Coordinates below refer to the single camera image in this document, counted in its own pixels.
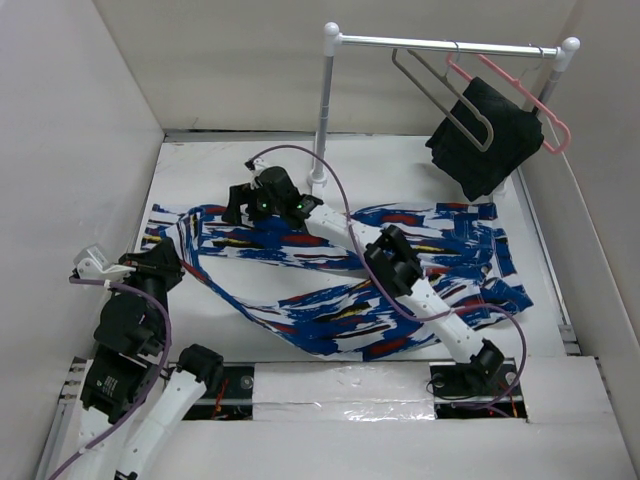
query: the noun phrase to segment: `gray hanger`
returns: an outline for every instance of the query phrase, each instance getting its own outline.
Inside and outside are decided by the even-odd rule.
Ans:
[[[454,117],[451,112],[449,110],[447,110],[447,108],[442,105],[426,88],[424,85],[422,85],[420,83],[420,81],[414,77],[411,73],[409,73],[409,71],[404,67],[404,65],[402,65],[398,59],[398,49],[394,48],[393,49],[393,53],[391,54],[391,61],[393,62],[393,64],[398,67],[398,70],[400,70],[402,73],[405,74],[405,76],[411,80],[413,82],[413,84],[418,87],[418,89],[420,89],[420,91],[422,93],[424,93],[427,98],[429,98],[429,100],[431,100],[433,102],[433,104],[438,107],[440,109],[440,111],[442,113],[445,114],[445,116],[451,121],[451,123],[453,123],[456,128],[458,130],[460,130],[460,132],[462,132],[462,134],[467,137],[469,139],[469,141],[473,144],[474,147],[476,147],[478,150],[480,150],[481,152],[486,152],[489,147],[491,146],[491,143],[493,143],[493,125],[491,125],[491,122],[489,121],[489,119],[487,119],[487,117],[485,117],[484,115],[482,115],[480,113],[480,111],[476,108],[476,106],[471,103],[469,101],[469,99],[467,99],[467,97],[465,97],[464,95],[462,95],[460,92],[458,92],[458,90],[456,90],[456,88],[449,82],[449,80],[447,79],[446,74],[445,75],[440,75],[435,68],[433,68],[431,65],[429,65],[429,63],[427,63],[427,61],[422,58],[420,55],[418,55],[418,53],[416,53],[413,50],[407,50],[407,52],[409,52],[410,55],[412,55],[413,57],[416,58],[416,60],[418,60],[422,66],[424,66],[427,70],[429,70],[429,72],[431,72],[431,74],[436,77],[440,83],[442,83],[445,87],[447,87],[447,89],[453,93],[458,100],[460,100],[460,102],[462,102],[462,104],[464,106],[466,106],[471,113],[473,113],[473,116],[476,117],[476,119],[482,123],[484,125],[484,127],[487,129],[487,139],[485,140],[484,144],[480,143],[480,141],[473,136],[473,134],[467,130],[467,127],[465,127],[460,120],[458,120],[456,117]]]

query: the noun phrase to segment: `red wire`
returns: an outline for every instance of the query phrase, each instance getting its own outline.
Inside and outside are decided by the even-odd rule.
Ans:
[[[222,400],[222,397],[224,397],[224,392],[227,389],[227,385],[229,385],[229,379],[225,378],[224,382],[222,383],[222,388],[220,389],[220,393],[216,397],[216,406],[213,408],[213,414],[211,415],[211,420],[216,418],[216,413],[218,413],[221,410],[220,401]]]
[[[498,386],[502,388],[502,390],[506,390],[507,387],[504,386],[504,383],[498,382]],[[509,392],[509,400],[511,400],[511,408],[513,409],[513,416],[518,418],[518,410],[516,410],[516,402],[513,400],[513,395]]]

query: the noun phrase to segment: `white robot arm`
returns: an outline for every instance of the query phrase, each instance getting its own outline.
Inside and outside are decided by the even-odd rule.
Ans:
[[[75,263],[76,278],[122,281],[153,296],[165,308],[168,290],[184,273],[169,239],[149,252],[124,255],[118,264],[109,263],[100,247],[92,245]],[[180,354],[158,402],[128,438],[138,415],[137,410],[130,410],[142,401],[159,368],[146,358],[166,348],[165,337],[158,311],[141,297],[114,293],[107,301],[94,332],[99,347],[80,395],[78,448],[82,455],[69,468],[69,480],[148,478],[156,456],[185,413],[206,392],[220,386],[223,358],[191,345]],[[130,416],[123,422],[127,413]],[[121,424],[109,436],[84,450],[117,422]]]
[[[300,194],[282,167],[269,166],[262,159],[245,165],[252,171],[253,179],[230,188],[224,221],[241,224],[240,207],[246,204],[250,219],[278,215],[291,228],[306,230],[355,251],[345,215],[316,197]],[[465,376],[469,382],[488,384],[500,369],[503,354],[492,342],[469,328],[433,290],[402,231],[395,226],[380,230],[357,221],[352,221],[351,227],[359,249],[365,252],[367,265],[386,293],[406,306],[417,319],[446,313],[431,321],[434,333],[457,364],[468,366]]]
[[[305,225],[311,235],[355,251],[347,229],[347,218],[331,207],[325,204],[316,206],[305,220]],[[381,231],[376,227],[354,221],[352,228],[362,251],[380,238]],[[409,308],[417,318],[449,312],[447,316],[432,320],[430,326],[457,363],[470,363],[484,347],[482,337],[451,311],[426,278],[419,278],[411,286],[411,294],[396,297],[396,301]]]

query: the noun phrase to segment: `garment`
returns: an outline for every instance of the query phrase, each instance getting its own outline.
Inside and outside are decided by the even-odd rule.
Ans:
[[[489,195],[518,165],[540,149],[542,124],[531,112],[521,110],[481,78],[474,78],[463,95],[493,126],[494,139],[486,152],[480,152],[458,128],[445,119],[427,141],[433,163],[462,186],[474,201]],[[486,128],[458,101],[451,113],[480,142]]]
[[[398,315],[370,281],[326,288],[279,301],[233,296],[217,285],[200,255],[322,270],[359,270],[357,257],[327,240],[293,231],[277,217],[236,226],[221,220],[225,207],[155,205],[143,249],[171,237],[185,269],[249,320],[322,358],[375,360],[437,342],[428,323]],[[418,251],[429,280],[452,307],[481,302],[517,313],[532,305],[518,280],[495,205],[395,204],[353,214],[373,226],[397,225]],[[500,321],[495,312],[463,314],[473,328]]]

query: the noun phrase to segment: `patterned cloth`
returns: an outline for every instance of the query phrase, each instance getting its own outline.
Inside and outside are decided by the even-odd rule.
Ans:
[[[328,271],[362,267],[355,254],[291,230],[277,217],[255,223],[244,218],[243,226],[235,226],[222,221],[224,211],[219,205],[154,205],[142,248],[171,237],[187,271],[249,320],[312,355],[368,361],[438,341],[428,323],[398,315],[368,280],[270,303],[227,293],[202,268],[200,255]],[[492,203],[381,205],[353,217],[372,226],[401,228],[434,290],[451,307],[492,303],[515,314],[533,305]],[[479,308],[462,318],[480,328],[504,316]]]

